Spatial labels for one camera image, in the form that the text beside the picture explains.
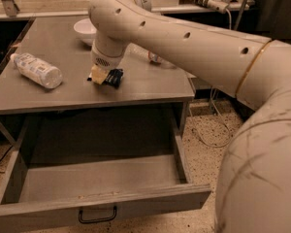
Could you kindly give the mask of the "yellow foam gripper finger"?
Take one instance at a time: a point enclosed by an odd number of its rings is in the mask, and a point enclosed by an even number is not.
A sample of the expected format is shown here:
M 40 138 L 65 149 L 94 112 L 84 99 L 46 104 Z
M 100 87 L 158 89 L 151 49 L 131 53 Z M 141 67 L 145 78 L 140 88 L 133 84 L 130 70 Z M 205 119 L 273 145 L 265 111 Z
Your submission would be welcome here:
M 94 64 L 91 68 L 89 78 L 97 84 L 102 84 L 109 74 L 108 70 L 105 70 L 98 65 Z

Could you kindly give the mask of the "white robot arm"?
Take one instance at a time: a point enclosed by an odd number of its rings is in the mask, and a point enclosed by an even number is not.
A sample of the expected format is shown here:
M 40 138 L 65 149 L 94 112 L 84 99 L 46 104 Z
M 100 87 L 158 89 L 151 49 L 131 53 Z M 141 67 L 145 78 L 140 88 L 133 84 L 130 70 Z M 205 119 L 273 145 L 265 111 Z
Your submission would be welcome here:
M 152 13 L 149 0 L 90 0 L 93 55 L 158 54 L 253 110 L 225 151 L 216 233 L 291 233 L 291 45 Z

